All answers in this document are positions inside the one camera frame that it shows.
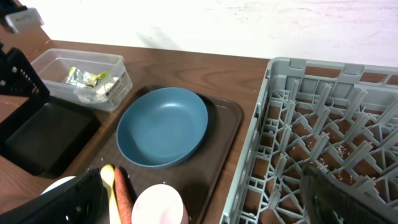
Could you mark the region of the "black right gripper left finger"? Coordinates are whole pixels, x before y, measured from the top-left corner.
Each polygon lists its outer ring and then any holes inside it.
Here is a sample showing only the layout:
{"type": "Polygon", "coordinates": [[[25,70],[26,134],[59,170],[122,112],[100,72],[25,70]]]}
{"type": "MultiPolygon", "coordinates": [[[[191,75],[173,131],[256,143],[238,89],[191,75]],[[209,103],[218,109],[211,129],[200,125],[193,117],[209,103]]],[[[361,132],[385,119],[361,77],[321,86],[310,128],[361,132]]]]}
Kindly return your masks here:
{"type": "Polygon", "coordinates": [[[84,173],[1,214],[1,223],[96,223],[108,206],[99,169],[84,173]]]}

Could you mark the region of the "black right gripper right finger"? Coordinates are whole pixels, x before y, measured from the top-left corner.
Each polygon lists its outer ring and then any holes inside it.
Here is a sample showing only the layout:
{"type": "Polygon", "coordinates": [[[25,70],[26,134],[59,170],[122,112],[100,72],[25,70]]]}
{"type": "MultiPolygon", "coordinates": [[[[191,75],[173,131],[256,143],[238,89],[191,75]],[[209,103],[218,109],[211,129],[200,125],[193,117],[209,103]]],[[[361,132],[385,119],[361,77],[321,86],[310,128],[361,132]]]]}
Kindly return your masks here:
{"type": "Polygon", "coordinates": [[[305,165],[300,192],[311,223],[397,223],[397,210],[305,165]]]}

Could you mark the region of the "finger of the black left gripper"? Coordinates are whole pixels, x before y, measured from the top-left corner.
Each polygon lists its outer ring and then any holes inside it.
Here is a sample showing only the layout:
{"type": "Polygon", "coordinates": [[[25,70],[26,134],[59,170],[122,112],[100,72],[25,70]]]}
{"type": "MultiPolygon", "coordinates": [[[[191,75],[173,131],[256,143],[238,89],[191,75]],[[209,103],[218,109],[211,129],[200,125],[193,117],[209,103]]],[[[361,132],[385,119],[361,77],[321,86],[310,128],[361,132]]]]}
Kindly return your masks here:
{"type": "Polygon", "coordinates": [[[1,94],[26,97],[27,100],[1,122],[1,149],[27,120],[48,100],[50,91],[23,52],[11,48],[1,51],[1,94]]]}

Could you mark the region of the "light blue bowl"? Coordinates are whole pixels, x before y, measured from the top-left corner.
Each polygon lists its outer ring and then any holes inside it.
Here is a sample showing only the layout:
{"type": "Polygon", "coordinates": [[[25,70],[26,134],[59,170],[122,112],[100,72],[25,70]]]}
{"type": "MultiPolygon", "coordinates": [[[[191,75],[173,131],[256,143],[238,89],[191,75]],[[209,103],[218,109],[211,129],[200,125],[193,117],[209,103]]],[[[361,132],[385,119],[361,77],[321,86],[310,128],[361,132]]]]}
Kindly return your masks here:
{"type": "Polygon", "coordinates": [[[63,177],[63,178],[61,178],[61,179],[58,179],[57,181],[55,181],[54,183],[52,183],[51,185],[49,185],[49,186],[41,193],[41,195],[47,193],[48,191],[50,191],[50,190],[52,190],[52,189],[54,189],[54,188],[56,188],[56,187],[58,187],[58,186],[64,184],[65,182],[68,182],[69,180],[72,180],[72,179],[74,179],[74,178],[75,178],[75,176],[68,176],[68,177],[63,177]]]}

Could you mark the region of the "white paper napkin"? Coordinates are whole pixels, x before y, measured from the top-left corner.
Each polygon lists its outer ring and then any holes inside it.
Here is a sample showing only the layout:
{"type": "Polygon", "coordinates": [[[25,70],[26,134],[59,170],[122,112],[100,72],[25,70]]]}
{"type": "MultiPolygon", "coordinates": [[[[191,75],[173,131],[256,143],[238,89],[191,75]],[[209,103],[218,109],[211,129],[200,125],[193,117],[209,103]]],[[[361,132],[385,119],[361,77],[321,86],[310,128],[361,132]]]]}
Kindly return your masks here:
{"type": "Polygon", "coordinates": [[[113,94],[113,90],[119,84],[119,78],[111,77],[107,80],[103,80],[98,86],[77,88],[73,91],[73,94],[78,97],[82,103],[96,104],[104,103],[108,101],[110,95],[113,94]]]}

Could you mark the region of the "silver green snack wrapper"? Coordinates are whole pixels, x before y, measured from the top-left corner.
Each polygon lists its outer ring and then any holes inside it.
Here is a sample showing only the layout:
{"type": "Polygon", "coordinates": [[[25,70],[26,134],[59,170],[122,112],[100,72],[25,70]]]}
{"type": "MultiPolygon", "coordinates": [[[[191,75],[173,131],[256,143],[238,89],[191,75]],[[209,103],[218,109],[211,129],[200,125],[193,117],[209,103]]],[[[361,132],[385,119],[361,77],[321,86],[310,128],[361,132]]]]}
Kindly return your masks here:
{"type": "Polygon", "coordinates": [[[66,77],[65,83],[80,88],[94,88],[101,80],[109,75],[108,71],[104,71],[98,75],[90,72],[82,71],[76,67],[71,67],[66,77]]]}

